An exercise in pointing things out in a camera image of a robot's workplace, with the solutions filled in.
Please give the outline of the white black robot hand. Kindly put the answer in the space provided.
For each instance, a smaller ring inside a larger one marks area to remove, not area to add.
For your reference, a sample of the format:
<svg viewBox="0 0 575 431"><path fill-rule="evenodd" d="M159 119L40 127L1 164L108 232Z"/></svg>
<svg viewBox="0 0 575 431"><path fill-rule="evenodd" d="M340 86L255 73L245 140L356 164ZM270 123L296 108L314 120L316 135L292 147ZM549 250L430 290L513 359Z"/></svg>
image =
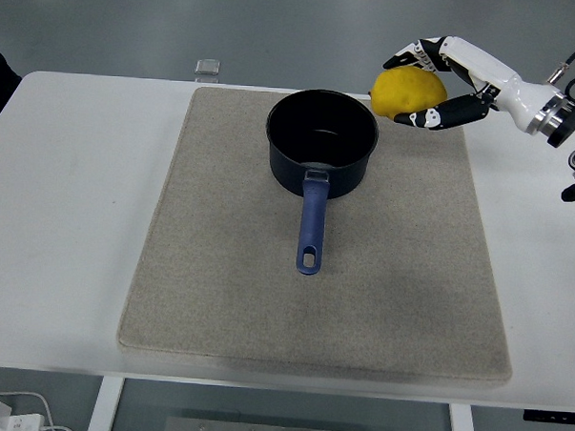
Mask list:
<svg viewBox="0 0 575 431"><path fill-rule="evenodd" d="M493 55L456 36L421 39L398 51L383 66L417 67L430 72L453 72L473 92L411 113L394 121L431 131L477 122L490 110L507 112L517 128L528 134L553 134L568 116L570 101L552 84L528 83Z"/></svg>

